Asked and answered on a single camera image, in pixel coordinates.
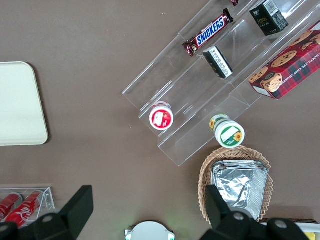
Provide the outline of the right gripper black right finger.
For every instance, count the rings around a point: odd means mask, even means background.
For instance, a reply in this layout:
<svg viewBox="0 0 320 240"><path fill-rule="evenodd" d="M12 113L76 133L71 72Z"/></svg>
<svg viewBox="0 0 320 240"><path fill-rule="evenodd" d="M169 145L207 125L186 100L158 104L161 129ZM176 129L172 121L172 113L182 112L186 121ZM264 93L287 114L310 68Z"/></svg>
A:
<svg viewBox="0 0 320 240"><path fill-rule="evenodd" d="M318 240L320 225L270 218L261 224L241 211L231 211L215 185L205 187L205 207L211 224L202 240Z"/></svg>

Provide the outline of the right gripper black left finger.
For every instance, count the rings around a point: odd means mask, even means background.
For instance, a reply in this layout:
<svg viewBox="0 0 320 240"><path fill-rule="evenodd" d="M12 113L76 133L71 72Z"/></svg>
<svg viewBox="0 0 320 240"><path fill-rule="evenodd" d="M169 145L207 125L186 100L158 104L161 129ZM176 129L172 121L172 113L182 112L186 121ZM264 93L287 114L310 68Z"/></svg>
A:
<svg viewBox="0 0 320 240"><path fill-rule="evenodd" d="M14 222L0 224L2 240L76 240L94 211L93 187L83 185L58 213L48 213L18 228Z"/></svg>

